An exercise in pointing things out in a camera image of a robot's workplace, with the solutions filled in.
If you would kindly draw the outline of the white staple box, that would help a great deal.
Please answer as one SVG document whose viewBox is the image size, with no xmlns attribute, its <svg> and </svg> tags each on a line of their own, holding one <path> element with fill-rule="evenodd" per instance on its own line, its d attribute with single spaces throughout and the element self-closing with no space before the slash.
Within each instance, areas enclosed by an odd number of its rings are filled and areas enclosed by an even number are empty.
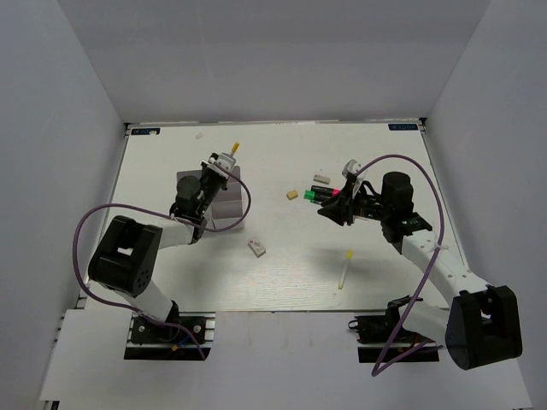
<svg viewBox="0 0 547 410">
<path fill-rule="evenodd" d="M 248 241 L 248 246 L 257 258 L 260 258 L 266 254 L 266 248 L 264 247 L 262 242 L 256 237 Z"/>
</svg>

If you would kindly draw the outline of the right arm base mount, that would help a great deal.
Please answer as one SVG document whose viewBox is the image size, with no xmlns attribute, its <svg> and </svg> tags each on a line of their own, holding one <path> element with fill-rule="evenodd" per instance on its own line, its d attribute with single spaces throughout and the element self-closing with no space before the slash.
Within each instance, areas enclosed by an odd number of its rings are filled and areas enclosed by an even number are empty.
<svg viewBox="0 0 547 410">
<path fill-rule="evenodd" d="M 410 296 L 404 296 L 390 301 L 381 313 L 360 313 L 348 322 L 348 329 L 356 333 L 358 362 L 360 364 L 374 364 L 376 362 L 392 330 L 400 319 L 399 309 L 404 310 L 409 302 Z M 426 337 L 420 333 L 402 327 L 382 363 L 386 364 L 425 340 Z M 427 345 L 417 352 L 402 358 L 401 362 L 439 362 L 438 351 L 443 347 L 444 342 L 438 345 L 431 339 Z"/>
</svg>

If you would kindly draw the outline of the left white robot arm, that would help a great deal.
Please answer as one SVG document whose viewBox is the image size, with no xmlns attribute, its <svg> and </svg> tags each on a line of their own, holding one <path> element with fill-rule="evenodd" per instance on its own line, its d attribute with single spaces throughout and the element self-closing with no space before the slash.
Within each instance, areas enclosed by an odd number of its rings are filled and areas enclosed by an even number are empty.
<svg viewBox="0 0 547 410">
<path fill-rule="evenodd" d="M 179 307 L 153 283 L 161 249 L 191 245 L 206 232 L 205 214 L 228 175 L 203 165 L 197 178 L 186 175 L 177 183 L 174 203 L 166 219 L 141 224 L 123 215 L 114 217 L 88 266 L 90 280 L 122 296 L 136 313 L 150 318 L 151 330 L 163 341 L 179 335 Z"/>
</svg>

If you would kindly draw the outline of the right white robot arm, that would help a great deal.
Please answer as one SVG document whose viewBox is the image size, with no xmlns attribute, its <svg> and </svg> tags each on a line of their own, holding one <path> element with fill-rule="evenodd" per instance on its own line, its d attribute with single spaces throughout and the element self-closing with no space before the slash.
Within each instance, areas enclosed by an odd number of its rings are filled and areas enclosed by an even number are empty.
<svg viewBox="0 0 547 410">
<path fill-rule="evenodd" d="M 385 174 L 380 192 L 348 174 L 344 188 L 323 201 L 318 213 L 340 226 L 377 220 L 385 240 L 426 274 L 448 307 L 403 296 L 388 302 L 381 315 L 355 317 L 349 328 L 362 345 L 393 341 L 405 351 L 421 345 L 423 353 L 441 345 L 463 370 L 518 358 L 523 346 L 515 293 L 487 283 L 442 248 L 432 226 L 415 212 L 413 195 L 405 173 Z"/>
</svg>

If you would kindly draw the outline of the grey white eraser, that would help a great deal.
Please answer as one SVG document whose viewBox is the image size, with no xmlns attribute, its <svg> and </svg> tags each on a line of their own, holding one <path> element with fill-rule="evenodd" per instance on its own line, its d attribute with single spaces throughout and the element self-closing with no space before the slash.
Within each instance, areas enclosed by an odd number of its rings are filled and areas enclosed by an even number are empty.
<svg viewBox="0 0 547 410">
<path fill-rule="evenodd" d="M 313 181 L 324 185 L 329 185 L 331 183 L 331 179 L 329 177 L 320 174 L 315 174 Z"/>
</svg>

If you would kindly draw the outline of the white pen yellow cap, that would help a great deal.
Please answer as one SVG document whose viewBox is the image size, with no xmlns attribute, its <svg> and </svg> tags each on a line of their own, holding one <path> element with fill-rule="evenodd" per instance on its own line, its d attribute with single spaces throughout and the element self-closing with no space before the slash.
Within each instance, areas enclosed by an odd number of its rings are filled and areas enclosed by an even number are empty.
<svg viewBox="0 0 547 410">
<path fill-rule="evenodd" d="M 339 290 L 342 290 L 344 288 L 344 282 L 350 268 L 350 261 L 352 259 L 352 256 L 353 256 L 353 250 L 348 249 L 345 253 L 344 262 L 342 265 L 342 270 L 341 270 L 339 281 L 338 281 Z"/>
</svg>

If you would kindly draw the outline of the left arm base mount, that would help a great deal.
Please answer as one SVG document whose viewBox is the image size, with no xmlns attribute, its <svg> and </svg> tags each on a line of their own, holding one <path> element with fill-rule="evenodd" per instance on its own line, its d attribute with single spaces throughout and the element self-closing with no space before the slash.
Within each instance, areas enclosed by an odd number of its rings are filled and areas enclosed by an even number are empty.
<svg viewBox="0 0 547 410">
<path fill-rule="evenodd" d="M 214 313 L 181 313 L 178 323 L 196 339 L 182 330 L 153 325 L 134 314 L 130 321 L 124 352 L 125 360 L 201 361 L 207 359 L 215 333 Z"/>
</svg>

